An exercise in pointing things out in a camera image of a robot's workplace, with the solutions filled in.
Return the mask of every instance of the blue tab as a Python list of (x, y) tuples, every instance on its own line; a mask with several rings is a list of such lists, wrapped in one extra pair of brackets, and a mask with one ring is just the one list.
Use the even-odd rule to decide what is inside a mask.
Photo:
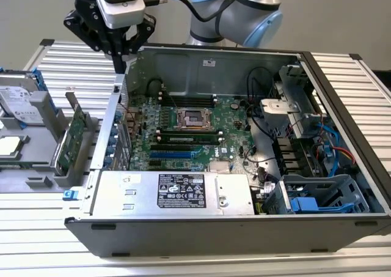
[(79, 192), (76, 190), (65, 190), (62, 195), (63, 201), (77, 201)]

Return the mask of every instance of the robotic arm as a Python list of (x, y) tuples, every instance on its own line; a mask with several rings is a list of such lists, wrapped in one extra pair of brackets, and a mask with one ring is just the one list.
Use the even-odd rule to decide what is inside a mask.
[[(179, 1), (193, 14), (191, 45), (216, 45), (227, 38), (258, 47), (276, 32), (282, 19), (279, 0)], [(75, 0), (75, 10), (64, 19), (64, 25), (94, 51), (102, 50), (112, 59), (115, 72), (124, 74), (130, 54), (136, 54), (155, 31), (156, 18), (146, 14), (145, 8), (164, 2), (167, 0)], [(134, 25), (137, 33), (127, 39), (126, 33)]]

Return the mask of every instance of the aluminum profile table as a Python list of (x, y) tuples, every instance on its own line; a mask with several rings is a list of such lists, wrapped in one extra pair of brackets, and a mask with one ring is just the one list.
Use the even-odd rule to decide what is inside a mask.
[[(83, 109), (103, 118), (115, 80), (111, 62), (103, 54), (94, 53), (80, 43), (55, 42), (41, 46), (25, 69), (37, 65), (55, 104), (66, 114), (71, 115), (71, 111), (64, 93), (73, 89)], [(79, 204), (68, 203), (68, 208), (78, 209)], [(377, 277), (391, 274), (391, 235), (366, 237), (336, 253), (102, 259), (90, 254), (66, 230), (67, 211), (62, 209), (63, 205), (59, 193), (0, 193), (0, 276)]]

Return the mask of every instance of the side panel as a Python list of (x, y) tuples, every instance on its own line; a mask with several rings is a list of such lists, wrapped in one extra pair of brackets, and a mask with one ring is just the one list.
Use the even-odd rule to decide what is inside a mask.
[(96, 256), (181, 256), (336, 251), (388, 224), (388, 220), (354, 221), (69, 221), (66, 227)]
[(335, 117), (332, 115), (333, 120), (337, 125), (340, 124), (342, 128), (339, 129), (339, 131), (341, 134), (346, 133), (346, 136), (352, 146), (350, 149), (354, 152), (354, 155), (365, 165), (368, 175), (373, 179), (381, 194), (384, 196), (388, 206), (390, 207), (391, 178), (384, 165), (376, 156), (376, 153), (372, 149), (371, 145), (365, 139), (365, 136), (362, 134), (360, 128), (357, 126), (356, 122), (346, 109), (346, 105), (349, 105), (349, 102), (347, 104), (343, 103), (327, 79), (325, 71), (319, 67), (313, 55), (304, 52), (303, 56), (305, 58), (305, 64), (309, 68), (308, 74), (311, 75), (310, 79), (313, 81), (314, 87), (318, 91), (320, 97), (324, 98), (323, 104), (327, 104), (329, 110), (334, 113)]

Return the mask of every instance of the wire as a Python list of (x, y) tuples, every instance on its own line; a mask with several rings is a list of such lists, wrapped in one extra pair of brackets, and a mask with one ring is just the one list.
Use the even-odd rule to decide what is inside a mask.
[(342, 147), (332, 147), (334, 150), (337, 150), (347, 156), (350, 160), (352, 160), (352, 164), (356, 163), (356, 159), (354, 158), (353, 154), (349, 152), (348, 150), (342, 148)]
[(254, 160), (251, 160), (248, 156), (249, 156), (249, 152), (250, 150), (252, 150), (255, 146), (252, 146), (252, 148), (250, 148), (245, 154), (244, 154), (244, 160), (247, 160), (251, 163), (264, 163), (264, 162), (267, 162), (267, 161), (270, 161), (270, 160), (275, 160), (276, 158), (273, 157), (273, 158), (268, 158), (268, 159), (265, 159), (265, 160), (262, 160), (262, 161), (254, 161)]
[(255, 172), (251, 172), (251, 171), (249, 171), (249, 170), (246, 168), (246, 166), (244, 165), (244, 162), (245, 162), (245, 161), (246, 161), (246, 159), (244, 159), (243, 162), (242, 162), (243, 169), (244, 169), (247, 173), (255, 174)]
[(352, 158), (351, 158), (347, 153), (341, 152), (341, 154), (344, 155), (344, 156), (345, 156), (346, 158), (348, 158), (349, 160), (351, 160), (352, 163), (353, 163)]
[(119, 103), (119, 105), (120, 105), (123, 109), (125, 109), (125, 111), (126, 111), (127, 113), (129, 113), (129, 114), (132, 116), (134, 123), (136, 123), (136, 118), (134, 118), (133, 113), (132, 113), (131, 111), (129, 111), (129, 110), (128, 110), (125, 106), (123, 106), (121, 103)]
[(249, 89), (250, 88), (250, 77), (251, 77), (251, 74), (256, 69), (266, 70), (270, 74), (270, 77), (271, 77), (271, 81), (272, 81), (271, 89), (273, 89), (273, 87), (274, 87), (274, 78), (273, 78), (273, 74), (271, 73), (271, 71), (269, 69), (267, 69), (266, 67), (264, 67), (264, 66), (256, 66), (256, 67), (254, 67), (253, 69), (250, 70), (249, 74), (247, 75), (247, 99), (248, 99), (248, 101), (250, 101), (250, 89)]
[(145, 96), (146, 96), (146, 97), (149, 96), (149, 87), (151, 86), (151, 83), (154, 82), (154, 81), (159, 81), (160, 84), (163, 84), (163, 80), (162, 80), (160, 77), (153, 77), (153, 78), (151, 78), (150, 80), (148, 80), (147, 88), (146, 88), (146, 90), (145, 90)]
[(318, 161), (318, 158), (316, 158), (314, 156), (314, 151), (316, 149), (316, 154), (318, 154), (318, 147), (320, 146), (323, 146), (323, 143), (321, 142), (318, 142), (316, 144), (314, 144), (312, 147), (311, 147), (311, 151), (310, 151), (310, 156), (311, 156), (311, 159), (313, 161), (313, 163), (315, 164), (316, 168), (319, 170), (319, 174), (321, 177), (324, 177), (324, 173), (323, 173), (323, 169), (322, 169), (322, 166), (319, 164), (319, 161)]
[(224, 12), (225, 9), (227, 9), (228, 7), (230, 7), (236, 0), (230, 0), (229, 2), (227, 2), (225, 5), (221, 5), (220, 9), (216, 12), (214, 12), (212, 15), (208, 16), (208, 17), (202, 17), (198, 11), (196, 10), (196, 8), (194, 8), (194, 6), (189, 2), (189, 0), (179, 0), (181, 1), (182, 3), (184, 3), (188, 8), (189, 10), (191, 11), (191, 13), (201, 22), (208, 22), (208, 21), (211, 21), (213, 18), (219, 16), (222, 12)]
[(293, 130), (293, 127), (294, 127), (295, 125), (297, 125), (300, 121), (304, 120), (305, 118), (307, 118), (307, 117), (306, 117), (306, 116), (301, 117), (299, 120), (297, 120), (293, 125), (291, 125), (291, 126), (289, 127), (289, 129), (288, 129), (288, 131), (287, 131), (286, 138), (289, 137), (289, 135), (291, 135), (291, 132), (292, 132), (292, 130)]
[(267, 133), (259, 124), (257, 121), (255, 121), (255, 118), (254, 118), (254, 115), (251, 113), (251, 119), (252, 121), (254, 122), (254, 124), (258, 127), (258, 129), (264, 134), (264, 135), (267, 135), (272, 141), (274, 140), (274, 138), (269, 134)]
[[(340, 144), (340, 135), (338, 134), (338, 132), (334, 131), (330, 127), (328, 127), (326, 125), (323, 125), (321, 123), (318, 123), (316, 126), (320, 127), (321, 130), (327, 131), (327, 132), (331, 133), (332, 135), (334, 135), (335, 136), (335, 140), (337, 142), (336, 145), (339, 146), (339, 144)], [(340, 159), (340, 153), (335, 150), (334, 164), (333, 164), (333, 167), (332, 167), (328, 177), (333, 177), (334, 176), (335, 172), (338, 169), (338, 161), (339, 161), (339, 159)]]

